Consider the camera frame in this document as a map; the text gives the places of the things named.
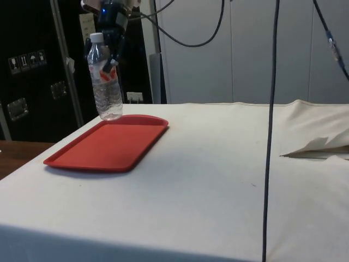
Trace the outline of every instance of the plastic water bottle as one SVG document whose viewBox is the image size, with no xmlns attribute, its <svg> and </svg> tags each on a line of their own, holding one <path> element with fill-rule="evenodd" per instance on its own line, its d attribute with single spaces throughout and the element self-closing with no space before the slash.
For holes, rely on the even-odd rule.
<svg viewBox="0 0 349 262">
<path fill-rule="evenodd" d="M 91 34 L 90 39 L 92 47 L 87 61 L 97 111 L 103 120 L 115 120 L 122 116 L 122 95 L 116 67 L 113 66 L 109 73 L 103 71 L 103 66 L 110 57 L 110 50 L 104 45 L 103 34 Z"/>
</svg>

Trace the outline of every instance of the white cloth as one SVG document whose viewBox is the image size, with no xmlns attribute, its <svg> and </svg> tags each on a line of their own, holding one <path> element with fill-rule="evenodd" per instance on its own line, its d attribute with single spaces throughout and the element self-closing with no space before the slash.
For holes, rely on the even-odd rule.
<svg viewBox="0 0 349 262">
<path fill-rule="evenodd" d="M 124 112 L 170 122 L 132 172 L 43 165 L 96 119 L 0 181 L 1 261 L 260 261 L 268 107 Z M 347 261 L 349 163 L 279 157 L 285 112 L 275 108 L 268 261 Z"/>
<path fill-rule="evenodd" d="M 349 105 L 297 100 L 284 109 L 281 125 L 282 156 L 349 159 Z"/>
</svg>

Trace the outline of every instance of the wooden table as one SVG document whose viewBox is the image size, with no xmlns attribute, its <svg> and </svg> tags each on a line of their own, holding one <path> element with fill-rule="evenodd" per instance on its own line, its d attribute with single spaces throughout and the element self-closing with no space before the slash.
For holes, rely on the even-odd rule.
<svg viewBox="0 0 349 262">
<path fill-rule="evenodd" d="M 53 145 L 52 143 L 0 140 L 0 180 Z"/>
</svg>

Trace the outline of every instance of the bottle label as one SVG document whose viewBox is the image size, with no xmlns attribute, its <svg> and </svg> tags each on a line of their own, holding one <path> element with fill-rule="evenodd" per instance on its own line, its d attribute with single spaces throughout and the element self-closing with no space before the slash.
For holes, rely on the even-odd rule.
<svg viewBox="0 0 349 262">
<path fill-rule="evenodd" d="M 105 84 L 118 79 L 115 65 L 112 67 L 109 73 L 103 71 L 103 66 L 105 63 L 106 61 L 103 61 L 101 63 L 88 66 L 93 84 Z"/>
</svg>

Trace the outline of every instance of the electrical outlet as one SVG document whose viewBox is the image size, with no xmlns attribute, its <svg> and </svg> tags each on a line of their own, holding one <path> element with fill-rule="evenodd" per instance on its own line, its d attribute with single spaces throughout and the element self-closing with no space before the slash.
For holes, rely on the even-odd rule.
<svg viewBox="0 0 349 262">
<path fill-rule="evenodd" d="M 127 92 L 127 100 L 129 103 L 141 103 L 143 102 L 143 93 L 140 92 Z"/>
</svg>

